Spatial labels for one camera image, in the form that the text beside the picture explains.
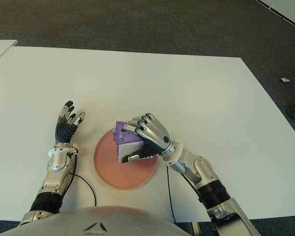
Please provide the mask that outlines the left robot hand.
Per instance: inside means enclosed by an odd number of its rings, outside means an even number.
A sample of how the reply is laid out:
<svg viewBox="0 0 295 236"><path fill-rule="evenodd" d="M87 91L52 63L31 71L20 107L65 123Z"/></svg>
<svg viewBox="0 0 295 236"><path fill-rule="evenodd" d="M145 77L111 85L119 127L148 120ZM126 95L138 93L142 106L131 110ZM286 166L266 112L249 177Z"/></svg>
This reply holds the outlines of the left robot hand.
<svg viewBox="0 0 295 236"><path fill-rule="evenodd" d="M72 113L74 110L73 101L67 101L62 107L55 128L55 144L70 143L79 125L84 121L86 113L78 115Z"/></svg>

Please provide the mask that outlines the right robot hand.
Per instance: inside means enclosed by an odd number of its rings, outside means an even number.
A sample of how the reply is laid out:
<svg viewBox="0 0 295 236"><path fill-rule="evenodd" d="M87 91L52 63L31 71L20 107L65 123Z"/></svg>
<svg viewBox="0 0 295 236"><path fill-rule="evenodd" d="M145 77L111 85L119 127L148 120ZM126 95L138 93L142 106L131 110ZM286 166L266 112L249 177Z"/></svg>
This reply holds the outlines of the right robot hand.
<svg viewBox="0 0 295 236"><path fill-rule="evenodd" d="M135 117L123 126L122 131L135 134L143 141L143 146L137 151L122 158L122 163L162 155L167 158L174 154L175 145L163 124L151 113Z"/></svg>

